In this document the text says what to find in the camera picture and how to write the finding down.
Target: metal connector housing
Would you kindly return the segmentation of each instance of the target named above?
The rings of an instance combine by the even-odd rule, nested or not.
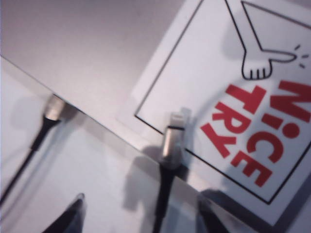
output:
[[[66,102],[56,95],[52,95],[45,107],[44,117],[50,120],[59,120],[65,106]]]

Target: gray surface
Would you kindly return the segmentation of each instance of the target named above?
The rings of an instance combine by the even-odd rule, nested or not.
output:
[[[1,55],[113,132],[139,141],[115,116],[183,2],[2,0]]]

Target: cable strain relief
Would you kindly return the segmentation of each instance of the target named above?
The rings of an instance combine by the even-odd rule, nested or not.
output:
[[[41,129],[35,138],[34,142],[32,143],[30,149],[31,150],[39,150],[44,138],[46,137],[47,133],[51,128],[53,128],[55,125],[57,125],[60,122],[60,120],[51,120],[47,119],[45,116],[43,116],[42,119],[42,126]]]

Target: black outline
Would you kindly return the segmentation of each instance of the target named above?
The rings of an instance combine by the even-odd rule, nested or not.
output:
[[[270,73],[269,73],[269,74],[265,75],[265,71],[264,71],[264,72],[263,72],[264,75],[263,75],[263,76],[260,76],[260,75],[259,75],[259,70],[257,69],[257,77],[254,77],[254,78],[253,78],[252,76],[250,76],[250,78],[245,77],[245,76],[244,76],[243,69],[244,69],[244,63],[245,63],[245,59],[246,59],[247,49],[246,49],[246,46],[244,45],[242,36],[240,35],[238,26],[237,26],[237,24],[236,24],[236,22],[235,22],[235,20],[234,20],[233,14],[232,14],[232,12],[231,12],[231,10],[230,10],[230,7],[229,7],[229,5],[228,5],[228,3],[227,3],[227,0],[225,0],[225,1],[226,1],[228,10],[229,10],[229,12],[230,12],[232,21],[233,21],[233,23],[234,23],[234,26],[235,26],[235,28],[236,28],[236,30],[237,30],[238,35],[239,35],[240,41],[241,41],[241,43],[242,43],[242,46],[243,46],[243,48],[244,48],[244,56],[243,56],[243,62],[242,62],[241,73],[242,73],[242,76],[243,76],[243,78],[244,78],[245,80],[248,80],[248,81],[249,81],[249,80],[263,80],[263,79],[267,79],[267,78],[269,78],[269,77],[272,75],[272,73],[273,73],[272,62],[289,63],[289,62],[294,61],[294,60],[297,58],[297,56],[296,56],[295,54],[290,53],[290,52],[278,51],[278,50],[265,50],[265,49],[262,48],[261,43],[260,43],[260,41],[259,41],[259,39],[258,39],[257,33],[256,33],[256,31],[255,31],[255,28],[253,27],[252,21],[251,21],[251,19],[250,19],[250,17],[249,17],[249,14],[248,14],[248,12],[247,12],[247,10],[246,10],[246,8],[245,8],[245,4],[246,4],[246,5],[250,5],[250,6],[252,6],[252,7],[255,7],[255,8],[257,8],[257,9],[260,9],[260,10],[262,10],[262,11],[266,11],[266,12],[268,12],[268,13],[270,13],[270,14],[273,14],[273,15],[276,15],[276,16],[278,16],[278,17],[287,19],[287,20],[289,20],[290,22],[298,23],[298,24],[301,25],[301,26],[309,27],[310,29],[311,29],[311,27],[308,26],[308,25],[306,25],[306,24],[300,23],[300,22],[298,22],[298,21],[296,21],[296,20],[293,20],[293,19],[291,19],[291,18],[288,18],[288,17],[286,17],[286,16],[280,15],[280,14],[278,14],[278,13],[276,13],[276,12],[271,11],[271,10],[265,9],[265,8],[263,8],[263,7],[260,7],[260,6],[255,5],[255,4],[253,4],[253,3],[249,3],[249,2],[246,2],[246,1],[242,0],[242,1],[241,1],[242,7],[243,7],[243,9],[244,9],[245,15],[246,15],[247,20],[248,20],[248,22],[249,22],[249,24],[250,24],[250,27],[251,27],[251,29],[252,29],[252,32],[253,32],[253,34],[254,34],[254,36],[255,36],[255,39],[256,39],[256,41],[257,41],[257,44],[258,44],[259,49],[260,49],[262,52],[272,52],[272,53],[279,53],[279,54],[286,54],[286,55],[289,55],[289,56],[293,56],[293,58],[292,58],[291,60],[287,60],[287,61],[282,61],[282,60],[270,58],[270,59],[269,59],[269,66],[270,66]]]
[[[196,15],[196,13],[197,13],[198,9],[200,8],[200,6],[201,6],[201,4],[202,4],[203,1],[204,1],[204,0],[201,0],[200,3],[198,4],[198,6],[197,6],[197,8],[195,9],[194,13],[192,14],[192,16],[191,16],[189,22],[186,24],[186,26],[185,26],[185,28],[183,29],[183,31],[182,31],[180,37],[178,38],[177,42],[175,43],[175,45],[174,45],[172,51],[170,52],[169,56],[168,56],[167,59],[165,60],[163,66],[162,66],[161,69],[160,69],[160,71],[157,73],[155,80],[153,81],[152,85],[150,86],[150,88],[148,89],[146,95],[144,96],[142,102],[140,103],[140,105],[138,106],[137,110],[136,110],[135,113],[134,113],[134,117],[136,117],[138,120],[140,120],[140,121],[143,122],[144,124],[148,125],[150,128],[154,129],[155,131],[157,131],[157,132],[158,132],[159,134],[161,134],[161,135],[163,135],[163,133],[162,133],[160,130],[158,130],[156,127],[152,126],[151,124],[149,124],[148,122],[146,122],[145,120],[143,120],[142,118],[140,118],[140,117],[138,116],[138,113],[139,113],[139,111],[141,110],[141,107],[143,106],[143,104],[145,103],[145,101],[146,101],[148,95],[150,94],[151,90],[153,89],[155,83],[156,83],[157,80],[159,79],[159,77],[160,77],[162,71],[164,70],[164,68],[165,68],[166,64],[168,63],[169,59],[171,58],[173,52],[174,52],[175,49],[177,48],[177,46],[178,46],[179,42],[181,41],[183,35],[185,34],[186,30],[188,29],[189,25],[191,24],[191,22],[192,22],[194,16]],[[227,3],[227,0],[224,0],[224,1],[225,1],[226,5],[227,5],[227,8],[228,8],[229,13],[230,13],[231,18],[232,18],[232,21],[233,21],[233,23],[234,23],[234,25],[235,25],[235,27],[236,27],[236,31],[237,31],[237,34],[238,34],[238,36],[239,36],[239,38],[240,38],[240,41],[241,41],[241,43],[242,43],[242,46],[243,46],[243,48],[244,48],[244,51],[245,51],[244,55],[245,55],[245,54],[246,54],[246,48],[245,48],[245,46],[244,46],[244,44],[243,44],[243,41],[242,41],[242,39],[241,39],[241,35],[240,35],[239,30],[238,30],[238,28],[237,28],[237,25],[236,25],[236,23],[235,23],[235,21],[234,21],[234,18],[233,18],[233,15],[232,15],[232,13],[231,13],[230,7],[229,7],[229,5],[228,5],[228,3]],[[264,10],[264,11],[270,13],[270,14],[274,14],[274,15],[279,16],[279,17],[281,17],[281,18],[287,19],[287,20],[289,20],[289,21],[291,21],[291,22],[293,22],[293,23],[296,23],[296,24],[298,24],[298,25],[300,25],[300,26],[306,27],[307,29],[310,29],[310,30],[311,30],[311,26],[309,26],[309,25],[307,25],[307,24],[301,23],[301,22],[299,22],[299,21],[296,21],[296,20],[294,20],[294,19],[288,18],[288,17],[283,16],[283,15],[280,15],[279,13],[275,13],[275,12],[270,11],[270,10],[268,10],[268,9],[265,9],[265,8],[263,8],[263,7],[256,6],[256,5],[252,4],[252,3],[248,3],[248,2],[243,1],[243,0],[242,0],[241,2],[242,2],[242,4],[244,4],[244,3],[249,4],[249,5],[254,6],[254,7],[260,9],[260,10]],[[252,194],[252,195],[253,195],[254,197],[256,197],[257,199],[261,200],[262,202],[266,203],[267,205],[270,205],[270,204],[272,203],[272,201],[275,199],[275,197],[278,195],[278,193],[281,191],[281,189],[283,188],[283,186],[285,185],[285,183],[287,182],[287,180],[291,177],[291,175],[293,174],[293,172],[296,170],[296,168],[298,167],[298,165],[300,164],[300,162],[303,160],[304,156],[305,156],[306,153],[309,151],[310,147],[311,147],[311,141],[310,141],[310,143],[307,145],[306,149],[304,150],[304,152],[302,153],[302,155],[300,156],[300,158],[297,160],[297,162],[295,163],[295,165],[293,166],[292,170],[288,173],[288,175],[286,176],[285,180],[282,182],[282,184],[280,185],[280,187],[276,190],[276,192],[273,194],[273,196],[270,198],[269,201],[266,201],[265,199],[263,199],[262,197],[260,197],[260,196],[257,195],[256,193],[254,193],[253,191],[249,190],[248,188],[246,188],[245,186],[243,186],[242,184],[240,184],[239,182],[237,182],[237,181],[234,180],[233,178],[229,177],[227,174],[225,174],[225,173],[223,173],[222,171],[220,171],[218,168],[216,168],[216,167],[214,167],[213,165],[209,164],[207,161],[205,161],[204,159],[202,159],[201,157],[199,157],[198,155],[196,155],[195,153],[193,153],[191,150],[185,149],[185,151],[188,152],[188,153],[190,153],[191,155],[193,155],[194,157],[196,157],[197,159],[199,159],[200,161],[202,161],[202,162],[205,163],[206,165],[210,166],[212,169],[214,169],[214,170],[218,171],[219,173],[221,173],[221,174],[222,174],[223,176],[225,176],[227,179],[229,179],[230,181],[232,181],[233,183],[235,183],[235,184],[238,185],[239,187],[243,188],[245,191],[247,191],[248,193]]]

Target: black cable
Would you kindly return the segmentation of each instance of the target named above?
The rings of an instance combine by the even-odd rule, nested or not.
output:
[[[51,120],[51,119],[48,119],[45,116],[43,116],[43,121],[42,121],[41,129],[40,129],[37,137],[35,138],[33,144],[31,145],[30,151],[29,151],[27,157],[25,158],[23,163],[20,165],[19,169],[15,173],[15,175],[12,178],[12,180],[10,181],[9,185],[6,187],[2,197],[0,199],[0,207],[4,204],[4,202],[7,199],[8,195],[10,194],[12,189],[14,188],[16,182],[19,180],[19,178],[21,177],[23,171],[25,170],[25,168],[27,167],[27,165],[30,163],[31,159],[35,155],[35,152],[37,150],[39,150],[39,147],[42,144],[42,142],[43,142],[44,138],[46,137],[46,135],[48,134],[49,130],[51,128],[53,128],[53,126],[55,126],[58,122],[59,122],[59,120]]]
[[[177,174],[178,169],[167,169],[160,164],[160,190],[157,197],[156,208],[155,208],[155,223],[153,233],[160,233],[162,221],[166,215],[167,207],[170,198],[170,192],[174,182],[174,177]]]

